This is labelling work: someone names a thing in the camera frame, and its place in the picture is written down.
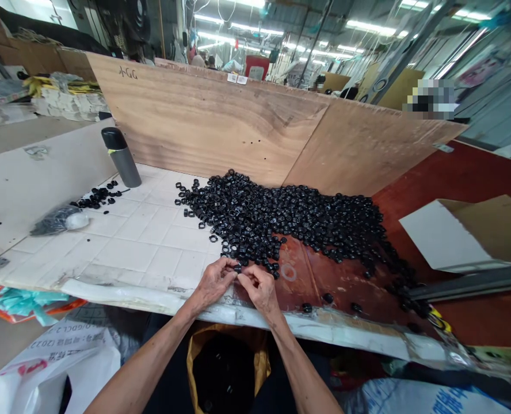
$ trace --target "hanging cable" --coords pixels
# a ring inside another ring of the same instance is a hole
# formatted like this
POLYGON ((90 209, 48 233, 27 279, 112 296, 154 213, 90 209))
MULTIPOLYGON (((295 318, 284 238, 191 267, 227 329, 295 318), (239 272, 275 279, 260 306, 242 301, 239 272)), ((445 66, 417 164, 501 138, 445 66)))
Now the hanging cable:
POLYGON ((219 13, 219 17, 221 18, 221 20, 223 20, 225 23, 228 23, 231 21, 232 19, 232 15, 234 14, 234 10, 237 8, 237 3, 234 2, 233 6, 232 6, 232 12, 231 12, 231 15, 228 17, 227 20, 225 20, 223 18, 223 16, 221 16, 221 11, 219 11, 219 0, 217 0, 217 12, 219 13))

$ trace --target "black thermos cap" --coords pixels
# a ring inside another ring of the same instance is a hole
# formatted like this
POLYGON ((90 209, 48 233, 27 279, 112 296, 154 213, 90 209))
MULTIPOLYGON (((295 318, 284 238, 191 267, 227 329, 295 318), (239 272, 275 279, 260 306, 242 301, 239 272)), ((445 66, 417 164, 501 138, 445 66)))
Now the black thermos cap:
POLYGON ((121 131, 115 126, 109 126, 102 130, 102 139, 109 150, 124 150, 127 148, 127 141, 121 131))

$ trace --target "clear plastic bag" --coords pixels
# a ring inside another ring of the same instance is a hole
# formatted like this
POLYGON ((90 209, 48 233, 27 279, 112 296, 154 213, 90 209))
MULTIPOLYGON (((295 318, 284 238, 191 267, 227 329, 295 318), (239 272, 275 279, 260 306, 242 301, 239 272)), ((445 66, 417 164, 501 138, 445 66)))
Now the clear plastic bag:
POLYGON ((35 224, 30 236, 48 236, 85 227, 89 217, 79 207, 65 204, 50 211, 35 224))

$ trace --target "plastic bag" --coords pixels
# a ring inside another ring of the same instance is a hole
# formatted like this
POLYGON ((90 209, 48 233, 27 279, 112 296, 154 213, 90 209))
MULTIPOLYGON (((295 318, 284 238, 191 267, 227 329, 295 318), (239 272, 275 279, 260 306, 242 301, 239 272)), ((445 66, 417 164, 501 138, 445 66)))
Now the plastic bag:
POLYGON ((77 206, 64 204, 50 211, 30 231, 31 236, 48 236, 75 230, 89 224, 89 216, 77 206))
MULTIPOLYGON (((3 299, 3 295, 4 295, 4 293, 6 293, 5 289, 8 289, 8 288, 4 287, 4 286, 0 286, 0 300, 3 299)), ((50 295, 50 294, 59 295, 60 293, 43 292, 40 294, 41 295, 50 295)), ((51 323, 52 318, 50 317, 50 315, 57 315, 58 313, 68 312, 72 309, 79 308, 80 306, 83 306, 86 303, 87 303, 86 300, 77 299, 75 297, 68 296, 68 300, 66 300, 66 301, 55 301, 50 304, 43 305, 41 308, 41 311, 43 314, 48 315, 48 317, 46 317, 46 318, 43 317, 43 315, 39 315, 38 310, 37 310, 37 312, 35 312, 34 310, 31 310, 28 313, 28 315, 17 315, 17 314, 13 314, 13 313, 8 313, 7 311, 2 310, 2 309, 0 309, 0 318, 4 319, 7 322, 15 324, 15 323, 20 323, 20 322, 25 322, 25 321, 28 321, 30 319, 34 319, 35 317, 37 317, 39 319, 39 323, 42 326, 47 326, 47 325, 43 324, 43 321, 46 320, 51 323)))
POLYGON ((58 413, 67 378, 66 414, 82 414, 120 367, 108 327, 64 319, 0 370, 0 414, 58 413))
POLYGON ((338 402, 346 414, 511 414, 482 393, 396 378, 367 381, 361 388, 344 393, 338 402))
POLYGON ((207 328, 200 329, 190 338, 188 344, 188 355, 186 357, 186 368, 188 369, 188 382, 190 384, 190 396, 196 414, 204 414, 198 406, 198 393, 196 392, 196 381, 194 378, 194 360, 204 347, 204 344, 218 333, 230 335, 236 339, 246 342, 254 351, 255 390, 257 395, 261 386, 271 374, 271 365, 267 353, 267 332, 262 329, 239 327, 233 325, 213 324, 207 328))

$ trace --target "wooden board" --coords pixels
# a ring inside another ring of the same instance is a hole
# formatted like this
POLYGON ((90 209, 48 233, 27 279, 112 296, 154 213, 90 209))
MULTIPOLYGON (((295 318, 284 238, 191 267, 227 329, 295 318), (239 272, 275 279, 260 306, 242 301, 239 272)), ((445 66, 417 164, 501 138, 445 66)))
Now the wooden board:
POLYGON ((168 170, 210 177, 234 168, 280 186, 327 108, 324 101, 87 56, 135 161, 168 170))
MULTIPOLYGON (((417 270, 417 278, 434 283, 457 275, 432 270, 399 219, 436 198, 481 202, 511 196, 511 160, 452 141, 451 153, 437 151, 373 196, 384 214, 388 238, 401 258, 417 270)), ((469 346, 511 347, 511 292, 434 303, 469 346)))
POLYGON ((335 99, 284 185, 304 184, 323 194, 372 196, 436 151, 433 143, 450 141, 466 128, 335 99))
MULTIPOLYGON (((361 81, 359 93, 355 97, 356 101, 359 101, 361 97, 369 93, 370 88, 376 81, 380 65, 381 63, 373 63, 368 67, 367 72, 361 81)), ((403 69, 392 86, 390 86, 390 89, 388 89, 380 102, 378 102, 378 106, 403 110, 403 104, 407 103, 407 97, 409 95, 413 95, 413 88, 418 86, 417 82, 419 79, 422 79, 423 76, 423 71, 417 71, 409 68, 403 69)))
POLYGON ((332 89, 332 91, 343 91, 344 86, 346 86, 351 79, 349 76, 338 75, 331 72, 324 72, 323 75, 326 77, 326 80, 322 89, 320 89, 321 93, 325 93, 327 89, 332 89))

